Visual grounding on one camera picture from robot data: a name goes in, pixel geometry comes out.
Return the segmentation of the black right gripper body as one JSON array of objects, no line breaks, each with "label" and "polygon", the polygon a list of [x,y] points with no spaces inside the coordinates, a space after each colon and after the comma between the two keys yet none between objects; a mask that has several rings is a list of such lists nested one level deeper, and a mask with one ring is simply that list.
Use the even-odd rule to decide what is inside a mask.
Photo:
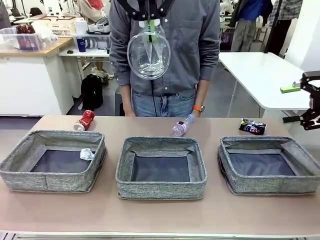
[{"label": "black right gripper body", "polygon": [[309,106],[312,110],[320,109],[320,88],[313,86],[309,96]]}]

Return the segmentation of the person's right hand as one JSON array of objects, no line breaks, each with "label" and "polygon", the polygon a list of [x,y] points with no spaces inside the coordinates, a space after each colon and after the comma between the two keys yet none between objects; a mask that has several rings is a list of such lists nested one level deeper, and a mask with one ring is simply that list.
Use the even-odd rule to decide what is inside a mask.
[{"label": "person's right hand", "polygon": [[131,105],[123,105],[124,114],[126,117],[135,117],[136,114]]}]

